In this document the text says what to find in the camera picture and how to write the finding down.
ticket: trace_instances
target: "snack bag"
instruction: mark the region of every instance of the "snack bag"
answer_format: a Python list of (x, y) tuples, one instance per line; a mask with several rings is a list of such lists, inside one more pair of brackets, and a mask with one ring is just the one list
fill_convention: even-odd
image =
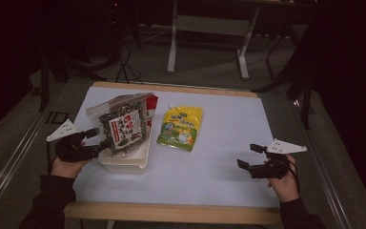
[(203, 110), (200, 107), (173, 107), (162, 121), (156, 142), (191, 152), (200, 130)]
[(151, 128), (153, 124), (153, 116), (155, 115), (158, 97), (154, 94), (147, 96), (147, 117), (148, 126)]
[(129, 156), (148, 138), (147, 97), (151, 95), (121, 95), (86, 109), (100, 138), (110, 144), (112, 156)]

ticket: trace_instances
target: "white container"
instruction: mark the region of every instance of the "white container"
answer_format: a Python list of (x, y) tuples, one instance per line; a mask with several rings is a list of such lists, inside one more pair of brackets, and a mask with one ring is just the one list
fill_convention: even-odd
[(112, 151), (106, 149), (99, 154), (99, 162), (113, 174), (143, 174), (147, 167), (150, 150), (150, 137), (142, 142), (141, 146), (128, 157), (114, 157)]

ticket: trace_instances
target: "black sleeve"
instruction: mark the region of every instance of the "black sleeve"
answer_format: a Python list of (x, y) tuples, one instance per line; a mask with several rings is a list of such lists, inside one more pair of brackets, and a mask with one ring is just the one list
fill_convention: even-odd
[(318, 215), (310, 214), (298, 198), (289, 202), (280, 202), (281, 221), (286, 229), (320, 229), (325, 225)]
[(73, 182), (72, 178), (41, 176), (40, 194), (33, 199), (32, 207), (19, 228), (64, 228), (64, 208), (76, 201)]

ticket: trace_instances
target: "white tabletop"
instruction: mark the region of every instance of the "white tabletop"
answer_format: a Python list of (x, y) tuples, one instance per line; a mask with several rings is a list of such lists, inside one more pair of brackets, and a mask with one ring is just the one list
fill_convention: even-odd
[[(92, 128), (85, 109), (121, 94), (152, 92), (158, 104), (146, 172), (109, 173), (97, 159), (74, 183), (78, 201), (278, 207), (266, 179), (252, 179), (237, 159), (261, 164), (266, 157), (251, 152), (251, 143), (269, 145), (272, 133), (259, 98), (91, 87), (74, 124)], [(203, 108), (202, 126), (192, 152), (156, 143), (162, 117), (174, 106)], [(97, 144), (99, 138), (88, 141)]]

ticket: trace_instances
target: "table leg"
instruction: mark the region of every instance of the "table leg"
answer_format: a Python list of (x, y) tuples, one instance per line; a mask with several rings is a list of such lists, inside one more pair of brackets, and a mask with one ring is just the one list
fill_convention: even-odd
[(112, 229), (114, 227), (114, 223), (115, 221), (114, 220), (109, 220), (108, 221), (108, 226), (106, 227), (107, 229)]
[(244, 40), (242, 49), (237, 50), (237, 60), (239, 62), (240, 75), (243, 80), (249, 79), (248, 67), (246, 66), (246, 60), (245, 60), (245, 53), (246, 53), (246, 50), (248, 49), (249, 41), (251, 40), (252, 32), (254, 31), (254, 26), (255, 26), (259, 11), (260, 11), (260, 8), (257, 8), (254, 10), (254, 13), (252, 15), (252, 20), (249, 22), (249, 27), (245, 34), (245, 40)]
[(169, 52), (168, 73), (174, 73), (174, 63), (176, 62), (176, 16), (177, 16), (177, 1), (173, 1), (173, 19), (172, 19), (172, 44)]

